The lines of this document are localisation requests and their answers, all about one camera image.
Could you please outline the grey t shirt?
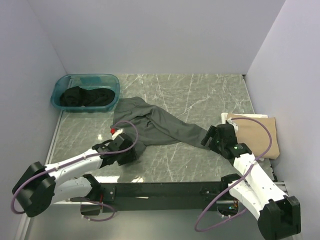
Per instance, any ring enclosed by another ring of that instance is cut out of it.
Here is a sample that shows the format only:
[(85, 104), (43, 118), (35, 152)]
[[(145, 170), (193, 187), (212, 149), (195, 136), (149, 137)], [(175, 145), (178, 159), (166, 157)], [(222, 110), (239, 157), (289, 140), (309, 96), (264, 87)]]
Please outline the grey t shirt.
[(207, 130), (194, 123), (186, 123), (163, 108), (146, 103), (140, 97), (121, 98), (114, 110), (113, 123), (129, 121), (138, 131), (134, 146), (141, 156), (148, 146), (171, 145), (179, 142), (208, 150), (201, 145)]

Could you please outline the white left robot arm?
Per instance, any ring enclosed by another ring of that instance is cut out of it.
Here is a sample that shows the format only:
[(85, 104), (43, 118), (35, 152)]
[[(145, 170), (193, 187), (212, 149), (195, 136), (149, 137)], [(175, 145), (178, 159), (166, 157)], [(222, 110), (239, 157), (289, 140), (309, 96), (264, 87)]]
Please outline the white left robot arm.
[(10, 204), (13, 213), (35, 217), (50, 205), (80, 198), (105, 208), (113, 201), (114, 190), (105, 190), (89, 172), (111, 166), (130, 164), (145, 151), (140, 140), (125, 133), (95, 144), (84, 153), (67, 160), (43, 165), (31, 164), (12, 189)]

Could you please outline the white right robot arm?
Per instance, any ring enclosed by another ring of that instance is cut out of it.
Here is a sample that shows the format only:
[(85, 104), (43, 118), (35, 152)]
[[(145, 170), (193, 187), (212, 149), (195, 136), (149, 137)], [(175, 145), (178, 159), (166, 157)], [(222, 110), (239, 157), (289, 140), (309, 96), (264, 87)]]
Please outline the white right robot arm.
[(238, 142), (233, 125), (210, 126), (201, 144), (229, 160), (239, 172), (221, 178), (218, 194), (206, 211), (221, 197), (235, 198), (256, 218), (264, 239), (281, 240), (301, 232), (299, 200), (287, 195), (269, 178), (249, 147)]

